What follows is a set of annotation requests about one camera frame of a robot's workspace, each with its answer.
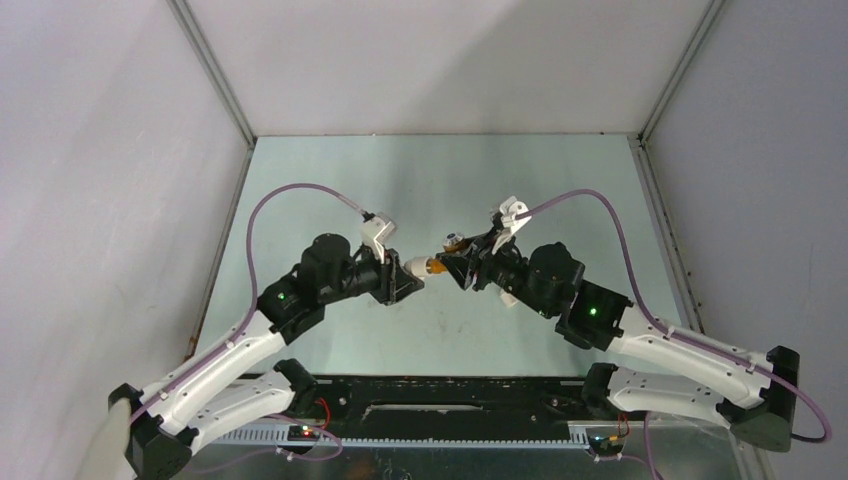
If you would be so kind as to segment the orange water faucet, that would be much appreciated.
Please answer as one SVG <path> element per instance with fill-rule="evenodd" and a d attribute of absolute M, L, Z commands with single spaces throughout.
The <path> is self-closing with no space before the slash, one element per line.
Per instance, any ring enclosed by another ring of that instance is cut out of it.
<path fill-rule="evenodd" d="M 428 274 L 437 275 L 446 273 L 447 267 L 443 263 L 446 255 L 461 251 L 467 244 L 466 237 L 461 232 L 450 232 L 442 240 L 442 251 L 435 254 L 425 262 L 425 270 Z"/>

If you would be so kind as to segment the white pipe elbow fitting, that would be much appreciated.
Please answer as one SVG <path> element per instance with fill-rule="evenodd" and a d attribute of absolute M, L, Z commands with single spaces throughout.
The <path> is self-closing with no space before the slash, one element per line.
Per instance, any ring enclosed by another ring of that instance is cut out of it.
<path fill-rule="evenodd" d="M 512 308 L 519 303 L 515 296 L 504 290 L 499 292 L 498 297 L 506 308 Z"/>

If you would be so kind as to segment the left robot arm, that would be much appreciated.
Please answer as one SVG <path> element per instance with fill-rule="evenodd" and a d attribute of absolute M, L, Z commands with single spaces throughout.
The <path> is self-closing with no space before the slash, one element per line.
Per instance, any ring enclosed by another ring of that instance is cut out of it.
<path fill-rule="evenodd" d="M 368 294 L 393 305 L 423 289 L 429 259 L 402 262 L 388 249 L 323 234 L 298 264 L 269 285 L 247 318 L 203 353 L 142 389 L 128 384 L 109 396 L 131 407 L 125 458 L 140 479 L 171 479 L 212 440 L 247 423 L 288 412 L 304 416 L 317 382 L 295 359 L 279 361 L 253 383 L 224 391 L 250 367 L 278 353 L 324 319 L 328 305 Z"/>

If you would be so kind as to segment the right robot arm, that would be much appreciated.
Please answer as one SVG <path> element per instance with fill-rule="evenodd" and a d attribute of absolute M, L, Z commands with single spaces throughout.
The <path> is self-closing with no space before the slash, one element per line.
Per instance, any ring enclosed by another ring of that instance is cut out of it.
<path fill-rule="evenodd" d="M 493 284 L 508 301 L 546 319 L 583 349 L 624 355 L 661 367 L 647 373 L 608 362 L 593 364 L 581 402 L 593 417 L 655 412 L 700 419 L 728 429 L 760 449 L 785 453 L 792 444 L 800 357 L 786 347 L 767 353 L 692 333 L 696 347 L 663 321 L 650 321 L 627 296 L 584 279 L 585 266 L 560 242 L 525 257 L 513 240 L 494 234 L 466 239 L 436 260 L 463 290 Z"/>

